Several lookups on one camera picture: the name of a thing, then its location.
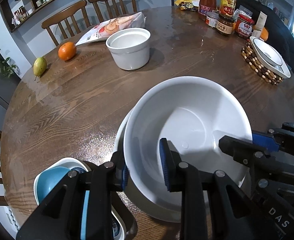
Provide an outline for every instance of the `white ceramic bowl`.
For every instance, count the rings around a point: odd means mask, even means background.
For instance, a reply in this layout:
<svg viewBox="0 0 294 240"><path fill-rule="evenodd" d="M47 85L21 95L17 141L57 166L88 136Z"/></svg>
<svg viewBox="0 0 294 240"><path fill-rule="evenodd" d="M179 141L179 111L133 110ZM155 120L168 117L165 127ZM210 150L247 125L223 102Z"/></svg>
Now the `white ceramic bowl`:
<svg viewBox="0 0 294 240"><path fill-rule="evenodd" d="M150 55L150 32L142 28L118 31L106 40L106 46L118 67L135 70L144 66Z"/></svg>
<svg viewBox="0 0 294 240"><path fill-rule="evenodd" d="M45 171L50 168L59 167L59 166L66 167L68 169L82 168L85 171L91 171L91 169L88 167L88 165L86 163L79 161L75 158L71 158L71 157L60 159L59 161L57 161L56 163L54 163L53 165L51 165L50 167L45 169ZM38 196L37 196L37 184L38 184L40 174L38 174L34 180L34 196L35 196L35 200L36 200L37 205L39 205ZM119 234L114 238L114 240L124 240L125 236L126 236L125 223L123 222L123 220L121 219L121 217L119 216L119 214L117 213L117 211L114 209L113 206L111 206L111 214L116 218L116 220L118 221L118 223L120 225ZM86 228L86 224L81 223L81 239L85 239L85 234L84 234L84 232L86 231L85 228Z"/></svg>
<svg viewBox="0 0 294 240"><path fill-rule="evenodd" d="M246 113L225 88L200 77L166 80L147 91L135 105L126 125L124 155L130 176L151 202L180 211L181 193L164 183L159 140L202 171L225 171L239 186L247 168L222 153L224 135L252 140Z"/></svg>
<svg viewBox="0 0 294 240"><path fill-rule="evenodd" d="M114 152L123 150L125 127L131 112L132 110L130 110L130 112L125 116L124 120L119 126L114 143ZM151 202L138 190L130 176L124 193L136 207L138 207L140 210L150 215L151 217L166 222L180 222L180 212L162 208Z"/></svg>

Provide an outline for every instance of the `pear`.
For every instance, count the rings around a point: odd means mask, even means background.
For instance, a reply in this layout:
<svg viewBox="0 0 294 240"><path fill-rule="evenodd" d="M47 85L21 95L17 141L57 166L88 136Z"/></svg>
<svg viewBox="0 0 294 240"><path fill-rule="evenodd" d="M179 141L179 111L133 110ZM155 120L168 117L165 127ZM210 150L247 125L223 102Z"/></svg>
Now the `pear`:
<svg viewBox="0 0 294 240"><path fill-rule="evenodd" d="M47 61L43 57L39 57L35 60L35 63L32 68L34 70L34 75L36 77L40 77L47 68Z"/></svg>

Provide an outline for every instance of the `wooden table surface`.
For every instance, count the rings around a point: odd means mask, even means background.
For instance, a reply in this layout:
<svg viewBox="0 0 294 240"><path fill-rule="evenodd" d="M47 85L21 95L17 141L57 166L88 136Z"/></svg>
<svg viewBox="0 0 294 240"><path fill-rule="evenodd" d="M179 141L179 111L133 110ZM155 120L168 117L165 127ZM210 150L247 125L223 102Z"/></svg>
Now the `wooden table surface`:
<svg viewBox="0 0 294 240"><path fill-rule="evenodd" d="M94 42L78 46L69 62L52 50L45 56L48 71L34 81L30 69L18 85L5 117L0 158L6 199L20 224L36 208L37 174L67 156L108 161L123 118L147 90L166 79L191 75L221 84L239 100L254 130L294 122L293 74L279 86L262 81L240 55L246 41L218 34L195 12L162 7L143 13L151 32L151 58L143 68L118 68L105 42ZM124 218L127 239L178 237L177 224L154 219L120 196L131 213L117 199L114 207L123 218L132 216Z"/></svg>

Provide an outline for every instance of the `blue bowl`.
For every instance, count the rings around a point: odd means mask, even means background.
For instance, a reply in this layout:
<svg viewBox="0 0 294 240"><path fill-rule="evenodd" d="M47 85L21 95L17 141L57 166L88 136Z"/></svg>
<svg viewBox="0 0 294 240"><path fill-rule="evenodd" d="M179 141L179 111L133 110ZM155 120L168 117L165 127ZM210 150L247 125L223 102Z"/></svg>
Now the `blue bowl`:
<svg viewBox="0 0 294 240"><path fill-rule="evenodd" d="M59 166L43 171L39 175L37 183L37 198L39 203L43 201L68 171L70 171L70 169Z"/></svg>
<svg viewBox="0 0 294 240"><path fill-rule="evenodd" d="M78 173L86 172L83 168L73 168L72 170L77 171ZM66 167L53 167L46 171L43 171L38 178L37 183L37 197L38 202L41 201L49 194L49 192L60 182L60 180L70 171ZM80 228L80 239L86 239L86 221L87 221L87 208L89 200L89 190L86 190L84 206L81 219L81 228ZM117 222L116 218L113 218L113 235L114 237L119 234L120 225Z"/></svg>

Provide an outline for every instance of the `jar lid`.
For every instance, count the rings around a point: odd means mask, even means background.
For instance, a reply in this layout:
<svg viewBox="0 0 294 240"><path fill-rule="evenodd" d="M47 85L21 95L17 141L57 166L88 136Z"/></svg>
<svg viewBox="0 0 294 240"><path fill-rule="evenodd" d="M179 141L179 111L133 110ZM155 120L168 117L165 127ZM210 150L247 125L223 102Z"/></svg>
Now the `jar lid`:
<svg viewBox="0 0 294 240"><path fill-rule="evenodd" d="M250 24L254 24L254 20L253 19L250 19L248 18L247 16L243 15L243 14L239 14L239 18L243 19L244 21L250 23Z"/></svg>
<svg viewBox="0 0 294 240"><path fill-rule="evenodd" d="M207 15L208 15L210 18L215 18L215 19L218 19L218 18L219 18L219 14L218 14L218 13L207 12Z"/></svg>
<svg viewBox="0 0 294 240"><path fill-rule="evenodd" d="M229 17L229 16L226 16L226 15L223 15L223 14L219 14L219 17L220 18L223 18L225 21L227 21L227 22L231 22L231 23L234 23L235 22L235 19L234 18L232 18L232 17Z"/></svg>

